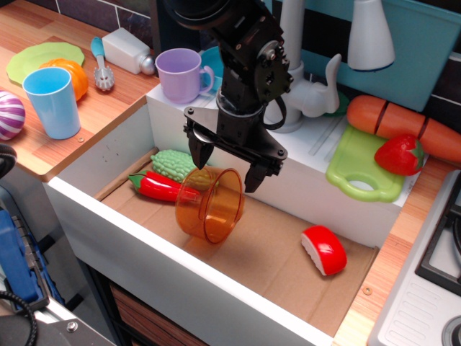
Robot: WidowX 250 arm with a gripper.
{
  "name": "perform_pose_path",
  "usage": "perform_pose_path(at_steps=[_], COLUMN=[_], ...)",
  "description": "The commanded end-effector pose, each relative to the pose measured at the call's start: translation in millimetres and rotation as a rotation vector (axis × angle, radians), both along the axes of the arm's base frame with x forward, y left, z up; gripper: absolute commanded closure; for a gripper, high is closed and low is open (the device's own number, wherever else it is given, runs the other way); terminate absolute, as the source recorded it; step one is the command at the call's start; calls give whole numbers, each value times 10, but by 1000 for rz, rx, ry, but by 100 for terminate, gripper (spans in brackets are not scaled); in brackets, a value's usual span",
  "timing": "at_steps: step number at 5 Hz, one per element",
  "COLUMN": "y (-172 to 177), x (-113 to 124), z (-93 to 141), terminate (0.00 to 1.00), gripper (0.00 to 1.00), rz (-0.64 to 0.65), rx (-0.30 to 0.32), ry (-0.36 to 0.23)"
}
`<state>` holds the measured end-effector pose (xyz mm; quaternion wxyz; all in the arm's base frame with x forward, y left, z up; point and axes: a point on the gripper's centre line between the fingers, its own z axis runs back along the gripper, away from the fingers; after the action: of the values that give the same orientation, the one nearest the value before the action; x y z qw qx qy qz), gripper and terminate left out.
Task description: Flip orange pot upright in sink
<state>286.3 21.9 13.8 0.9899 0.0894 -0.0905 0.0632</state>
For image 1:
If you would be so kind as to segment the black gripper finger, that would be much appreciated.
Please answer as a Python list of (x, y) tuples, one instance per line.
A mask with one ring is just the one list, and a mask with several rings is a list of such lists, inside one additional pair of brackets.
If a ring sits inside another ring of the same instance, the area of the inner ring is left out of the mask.
[(213, 145), (210, 143), (205, 143), (197, 138), (190, 138), (189, 150), (194, 165), (198, 169), (202, 169), (212, 155)]
[(252, 164), (245, 177), (245, 192), (253, 193), (259, 188), (260, 184), (267, 176), (268, 166), (263, 164)]

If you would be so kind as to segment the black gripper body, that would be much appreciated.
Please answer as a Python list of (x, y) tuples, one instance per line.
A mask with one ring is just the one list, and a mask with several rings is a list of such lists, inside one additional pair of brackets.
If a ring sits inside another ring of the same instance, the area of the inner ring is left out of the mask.
[(238, 114), (219, 105), (216, 109), (188, 106), (184, 132), (252, 164), (267, 165), (267, 176), (278, 175), (287, 150), (269, 133), (264, 122), (266, 107)]

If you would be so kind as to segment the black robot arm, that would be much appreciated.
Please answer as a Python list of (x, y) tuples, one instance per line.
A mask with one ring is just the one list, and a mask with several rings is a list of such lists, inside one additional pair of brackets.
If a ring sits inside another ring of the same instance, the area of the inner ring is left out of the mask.
[(286, 121), (282, 95), (293, 77), (282, 29), (263, 1), (165, 1), (181, 26), (206, 30), (218, 42), (223, 81), (216, 110), (188, 107), (184, 131), (197, 168), (219, 148), (250, 164), (245, 191), (279, 174), (287, 150), (270, 135)]

